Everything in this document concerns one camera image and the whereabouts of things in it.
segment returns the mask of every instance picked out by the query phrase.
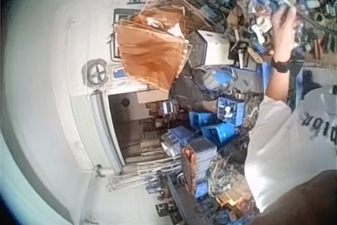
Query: white t-shirt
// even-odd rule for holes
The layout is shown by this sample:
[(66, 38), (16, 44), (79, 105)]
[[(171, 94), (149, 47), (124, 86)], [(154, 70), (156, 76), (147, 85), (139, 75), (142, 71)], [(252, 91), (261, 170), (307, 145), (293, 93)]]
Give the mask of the white t-shirt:
[(261, 212), (325, 170), (337, 169), (337, 96), (308, 93), (295, 111), (265, 96), (248, 146), (245, 176)]

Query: hand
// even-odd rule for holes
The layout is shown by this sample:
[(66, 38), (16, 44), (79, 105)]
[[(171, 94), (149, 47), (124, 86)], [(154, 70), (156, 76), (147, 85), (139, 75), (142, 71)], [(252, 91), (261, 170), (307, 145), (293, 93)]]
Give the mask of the hand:
[(296, 8), (281, 8), (273, 15), (274, 61), (286, 62), (290, 59), (293, 50), (295, 32), (294, 28), (299, 24), (296, 21)]

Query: cloth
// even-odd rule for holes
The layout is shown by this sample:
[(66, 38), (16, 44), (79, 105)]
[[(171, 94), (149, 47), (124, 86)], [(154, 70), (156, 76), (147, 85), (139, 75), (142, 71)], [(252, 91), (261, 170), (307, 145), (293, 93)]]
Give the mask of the cloth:
[(337, 96), (331, 90), (309, 92), (293, 113), (284, 102), (265, 96), (245, 162), (261, 212), (294, 187), (337, 168)]
[(269, 205), (249, 225), (337, 224), (336, 173), (324, 171)]

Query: black wristwatch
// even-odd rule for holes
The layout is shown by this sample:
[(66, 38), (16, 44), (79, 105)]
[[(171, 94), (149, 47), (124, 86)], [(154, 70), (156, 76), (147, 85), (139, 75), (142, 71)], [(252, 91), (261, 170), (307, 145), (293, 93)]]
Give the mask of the black wristwatch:
[(288, 70), (290, 69), (290, 61), (276, 63), (274, 61), (274, 58), (272, 58), (272, 67), (274, 67), (277, 70), (277, 72), (287, 73)]

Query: hose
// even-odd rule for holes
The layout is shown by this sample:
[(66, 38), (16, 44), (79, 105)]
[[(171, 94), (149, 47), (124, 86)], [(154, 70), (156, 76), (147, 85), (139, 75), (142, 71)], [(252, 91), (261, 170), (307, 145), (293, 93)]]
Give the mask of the hose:
[(297, 10), (298, 15), (300, 15), (305, 21), (307, 21), (308, 23), (310, 23), (313, 27), (322, 30), (326, 33), (332, 34), (334, 36), (337, 36), (337, 31), (334, 31), (332, 29), (326, 28), (324, 26), (321, 26), (320, 24), (318, 24), (316, 21), (312, 20), (311, 18), (309, 18), (303, 11), (299, 10), (295, 5), (293, 5), (292, 3), (290, 3), (289, 0), (282, 0), (287, 6), (289, 7), (295, 7)]

